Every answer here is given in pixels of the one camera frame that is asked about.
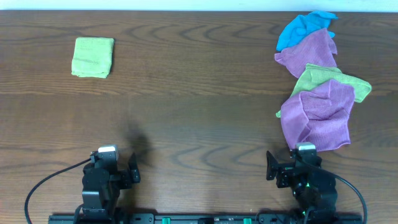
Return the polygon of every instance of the towel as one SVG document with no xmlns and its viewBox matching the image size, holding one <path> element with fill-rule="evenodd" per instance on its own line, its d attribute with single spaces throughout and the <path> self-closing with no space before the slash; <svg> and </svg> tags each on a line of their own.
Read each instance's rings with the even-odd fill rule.
<svg viewBox="0 0 398 224">
<path fill-rule="evenodd" d="M 355 102 L 357 103 L 362 102 L 372 90 L 372 86 L 368 82 L 360 78 L 345 75 L 338 68 L 326 68 L 312 64 L 307 64 L 305 68 L 304 73 L 297 80 L 290 97 L 301 91 L 311 91 L 318 85 L 331 79 L 354 87 Z M 280 118 L 280 111 L 276 113 L 276 116 Z"/>
<path fill-rule="evenodd" d="M 352 86 L 333 79 L 289 98 L 280 122 L 290 149 L 300 142 L 312 142 L 317 151 L 351 143 L 347 123 L 354 98 Z"/>
<path fill-rule="evenodd" d="M 323 11 L 314 11 L 307 16 L 298 15 L 280 34 L 276 50 L 281 51 L 286 47 L 292 47 L 312 32 L 328 28 L 332 19 L 338 18 L 333 13 Z"/>
<path fill-rule="evenodd" d="M 111 70 L 113 43 L 112 38 L 77 38 L 72 60 L 72 75 L 106 78 Z"/>
<path fill-rule="evenodd" d="M 337 54 L 335 42 L 326 28 L 308 35 L 298 45 L 285 48 L 275 54 L 275 61 L 285 65 L 293 76 L 299 78 L 307 63 L 324 67 L 336 67 L 333 54 Z"/>
</svg>

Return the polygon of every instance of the wooden table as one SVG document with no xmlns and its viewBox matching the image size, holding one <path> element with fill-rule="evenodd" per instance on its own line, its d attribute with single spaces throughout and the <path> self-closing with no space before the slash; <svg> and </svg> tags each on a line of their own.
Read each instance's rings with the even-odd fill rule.
<svg viewBox="0 0 398 224">
<path fill-rule="evenodd" d="M 288 161 L 275 117 L 297 81 L 274 61 L 297 12 L 0 12 L 0 222 L 24 223 L 47 175 L 104 144 L 138 155 L 142 182 L 120 206 L 159 213 L 298 207 L 266 181 L 266 151 Z M 324 168 L 362 192 L 369 223 L 398 222 L 398 14 L 337 13 L 338 67 L 373 86 L 355 103 L 352 143 Z M 115 39 L 107 79 L 71 75 L 77 37 Z M 81 204 L 82 167 L 30 200 L 34 223 Z M 339 211 L 361 213 L 347 186 Z"/>
</svg>

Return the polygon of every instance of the purple cloth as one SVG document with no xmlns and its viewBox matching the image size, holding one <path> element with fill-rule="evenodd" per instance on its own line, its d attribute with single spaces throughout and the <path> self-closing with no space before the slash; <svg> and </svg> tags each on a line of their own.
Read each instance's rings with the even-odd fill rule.
<svg viewBox="0 0 398 224">
<path fill-rule="evenodd" d="M 305 65 L 311 63 L 323 67 L 336 67 L 333 54 L 337 54 L 334 41 L 326 28 L 320 29 L 306 36 L 298 45 L 285 48 L 275 54 L 275 61 L 299 78 L 305 70 Z"/>
<path fill-rule="evenodd" d="M 347 123 L 354 99 L 351 85 L 333 79 L 289 98 L 282 105 L 280 122 L 290 149 L 299 142 L 311 142 L 317 151 L 351 143 Z"/>
</svg>

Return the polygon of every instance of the blue cloth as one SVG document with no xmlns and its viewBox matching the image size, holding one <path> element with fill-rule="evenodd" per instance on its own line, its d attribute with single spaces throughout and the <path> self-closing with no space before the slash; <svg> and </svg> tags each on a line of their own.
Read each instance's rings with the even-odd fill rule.
<svg viewBox="0 0 398 224">
<path fill-rule="evenodd" d="M 332 19 L 338 18 L 333 13 L 323 11 L 313 11 L 306 16 L 297 16 L 280 34 L 276 50 L 282 51 L 286 47 L 292 47 L 312 32 L 328 28 Z M 332 32 L 329 32 L 329 35 L 332 38 L 335 36 Z"/>
</svg>

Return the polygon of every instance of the green cloth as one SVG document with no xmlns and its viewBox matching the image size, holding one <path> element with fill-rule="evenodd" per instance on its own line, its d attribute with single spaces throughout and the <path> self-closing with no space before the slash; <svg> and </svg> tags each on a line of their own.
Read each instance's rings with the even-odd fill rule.
<svg viewBox="0 0 398 224">
<path fill-rule="evenodd" d="M 372 90 L 372 86 L 368 82 L 360 78 L 345 75 L 338 68 L 321 67 L 308 63 L 305 66 L 305 71 L 297 80 L 290 97 L 300 93 L 301 91 L 311 91 L 318 85 L 331 79 L 354 87 L 355 102 L 358 103 L 362 102 Z M 280 111 L 276 113 L 276 116 L 280 118 Z"/>
<path fill-rule="evenodd" d="M 106 78 L 111 70 L 113 43 L 112 38 L 77 38 L 72 60 L 72 75 Z"/>
</svg>

